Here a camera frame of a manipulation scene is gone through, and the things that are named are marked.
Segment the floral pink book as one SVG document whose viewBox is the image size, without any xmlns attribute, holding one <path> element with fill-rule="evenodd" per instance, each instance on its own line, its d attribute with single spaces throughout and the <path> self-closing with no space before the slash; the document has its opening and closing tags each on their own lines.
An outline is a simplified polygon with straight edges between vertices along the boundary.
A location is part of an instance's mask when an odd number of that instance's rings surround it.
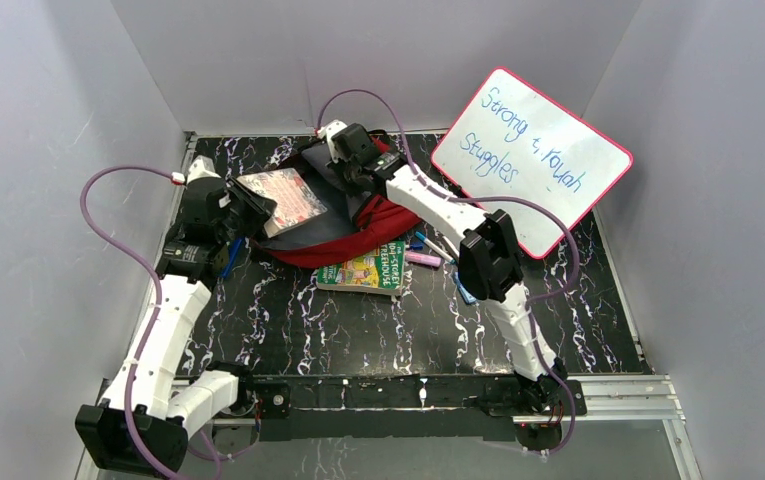
<svg viewBox="0 0 765 480">
<path fill-rule="evenodd" d="M 264 224 L 268 238 L 293 230 L 328 211 L 295 168 L 241 175 L 236 180 L 252 192 L 276 202 Z"/>
</svg>

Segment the red backpack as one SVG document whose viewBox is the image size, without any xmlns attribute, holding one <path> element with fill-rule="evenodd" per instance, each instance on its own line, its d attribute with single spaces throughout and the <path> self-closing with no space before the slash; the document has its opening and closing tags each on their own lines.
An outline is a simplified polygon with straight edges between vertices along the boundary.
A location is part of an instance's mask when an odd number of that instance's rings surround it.
<svg viewBox="0 0 765 480">
<path fill-rule="evenodd" d="M 254 248 L 289 265 L 319 268 L 369 253 L 420 222 L 380 193 L 347 194 L 330 161 L 328 145 L 315 140 L 278 165 L 297 170 L 327 211 L 273 238 L 252 239 Z"/>
</svg>

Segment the green book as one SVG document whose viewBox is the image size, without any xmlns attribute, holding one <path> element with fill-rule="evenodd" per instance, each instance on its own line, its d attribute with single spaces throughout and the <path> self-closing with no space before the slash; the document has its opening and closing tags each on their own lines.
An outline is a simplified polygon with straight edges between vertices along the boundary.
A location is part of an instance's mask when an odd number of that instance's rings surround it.
<svg viewBox="0 0 765 480">
<path fill-rule="evenodd" d="M 399 296 L 404 285 L 405 253 L 405 243 L 393 241 L 351 260 L 321 267 L 316 272 L 316 287 L 327 291 Z"/>
</svg>

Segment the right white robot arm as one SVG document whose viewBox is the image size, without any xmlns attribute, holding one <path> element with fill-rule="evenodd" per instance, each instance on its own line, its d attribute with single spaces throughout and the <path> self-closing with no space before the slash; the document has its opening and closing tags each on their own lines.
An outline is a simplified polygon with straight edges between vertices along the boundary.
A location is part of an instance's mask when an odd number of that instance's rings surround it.
<svg viewBox="0 0 765 480">
<path fill-rule="evenodd" d="M 548 413 L 561 399 L 566 375 L 533 318 L 523 284 L 524 261 L 508 213 L 492 213 L 443 189 L 407 155 L 387 151 L 361 125 L 332 121 L 317 131 L 330 169 L 351 193 L 377 191 L 457 243 L 461 285 L 491 314 L 509 351 L 523 405 Z"/>
</svg>

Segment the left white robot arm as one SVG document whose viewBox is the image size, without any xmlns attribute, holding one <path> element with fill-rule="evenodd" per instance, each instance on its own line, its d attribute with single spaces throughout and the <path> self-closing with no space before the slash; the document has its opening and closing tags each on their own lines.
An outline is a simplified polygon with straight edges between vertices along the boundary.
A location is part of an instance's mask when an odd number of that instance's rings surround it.
<svg viewBox="0 0 765 480">
<path fill-rule="evenodd" d="M 196 321 L 229 271 L 238 240 L 262 226 L 275 204 L 235 180 L 172 173 L 168 180 L 183 189 L 181 210 L 159 259 L 149 262 L 91 216 L 87 198 L 99 178 L 83 187 L 81 213 L 95 233 L 145 268 L 154 301 L 111 385 L 95 404 L 80 407 L 75 427 L 98 467 L 177 479 L 191 438 L 215 417 L 263 409 L 244 365 L 214 361 L 184 387 L 176 383 L 176 369 Z"/>
</svg>

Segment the pink highlighter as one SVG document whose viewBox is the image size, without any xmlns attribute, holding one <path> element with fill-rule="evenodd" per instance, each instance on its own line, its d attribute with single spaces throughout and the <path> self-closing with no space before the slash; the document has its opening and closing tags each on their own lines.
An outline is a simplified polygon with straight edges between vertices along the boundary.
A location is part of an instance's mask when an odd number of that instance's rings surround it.
<svg viewBox="0 0 765 480">
<path fill-rule="evenodd" d="M 431 268 L 439 268 L 444 263 L 444 260 L 441 257 L 423 254 L 416 251 L 407 251 L 404 258 L 409 263 Z"/>
</svg>

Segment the blue-capped white marker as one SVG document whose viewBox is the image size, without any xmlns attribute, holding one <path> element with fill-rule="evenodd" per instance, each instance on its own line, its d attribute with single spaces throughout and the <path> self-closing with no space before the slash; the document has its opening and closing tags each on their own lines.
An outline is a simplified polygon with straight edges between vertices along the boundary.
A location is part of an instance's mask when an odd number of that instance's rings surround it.
<svg viewBox="0 0 765 480">
<path fill-rule="evenodd" d="M 441 257 L 445 262 L 450 264 L 455 264 L 456 260 L 453 256 L 451 256 L 448 252 L 446 252 L 442 247 L 434 243 L 433 241 L 429 240 L 423 233 L 416 232 L 415 236 L 429 249 L 431 249 L 434 253 L 436 253 L 439 257 Z"/>
</svg>

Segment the pink-framed whiteboard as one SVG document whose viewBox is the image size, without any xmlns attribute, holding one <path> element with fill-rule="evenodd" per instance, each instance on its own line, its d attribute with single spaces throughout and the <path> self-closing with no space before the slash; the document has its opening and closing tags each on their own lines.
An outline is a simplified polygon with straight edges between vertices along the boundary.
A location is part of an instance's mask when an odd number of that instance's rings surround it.
<svg viewBox="0 0 765 480">
<path fill-rule="evenodd" d="M 469 197 L 521 198 L 573 229 L 632 154 L 513 72 L 494 69 L 431 154 Z"/>
</svg>

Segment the small blue stapler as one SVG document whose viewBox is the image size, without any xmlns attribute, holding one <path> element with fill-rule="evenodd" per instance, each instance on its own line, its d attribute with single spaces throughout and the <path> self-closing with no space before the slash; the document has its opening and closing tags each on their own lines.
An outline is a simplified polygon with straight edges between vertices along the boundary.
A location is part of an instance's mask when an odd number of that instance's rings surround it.
<svg viewBox="0 0 765 480">
<path fill-rule="evenodd" d="M 466 305 L 474 305 L 478 302 L 478 300 L 465 288 L 464 284 L 462 283 L 460 279 L 460 275 L 458 271 L 453 273 L 453 281 L 459 295 L 461 296 L 463 302 Z"/>
</svg>

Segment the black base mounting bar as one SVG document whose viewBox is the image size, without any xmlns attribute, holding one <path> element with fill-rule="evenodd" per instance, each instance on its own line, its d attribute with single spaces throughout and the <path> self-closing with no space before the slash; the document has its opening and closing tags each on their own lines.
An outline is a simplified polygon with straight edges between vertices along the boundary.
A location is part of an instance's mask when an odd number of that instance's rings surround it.
<svg viewBox="0 0 765 480">
<path fill-rule="evenodd" d="M 530 410 L 511 374 L 265 376 L 266 442 L 322 438 L 480 437 L 511 441 Z"/>
</svg>

